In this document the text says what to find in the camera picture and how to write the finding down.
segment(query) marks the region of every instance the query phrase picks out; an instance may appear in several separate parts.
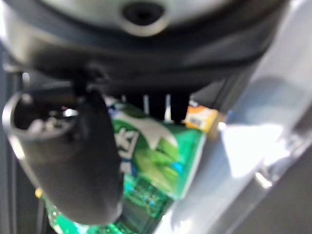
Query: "green package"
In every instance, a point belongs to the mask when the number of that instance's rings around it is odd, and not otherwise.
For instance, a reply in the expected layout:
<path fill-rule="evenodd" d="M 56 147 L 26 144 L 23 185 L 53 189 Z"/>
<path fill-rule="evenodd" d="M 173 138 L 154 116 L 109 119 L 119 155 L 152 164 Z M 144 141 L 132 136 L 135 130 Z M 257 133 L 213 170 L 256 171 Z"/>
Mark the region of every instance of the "green package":
<path fill-rule="evenodd" d="M 182 199 L 197 170 L 205 134 L 159 122 L 115 99 L 106 102 L 122 171 L 144 178 L 172 199 Z"/>

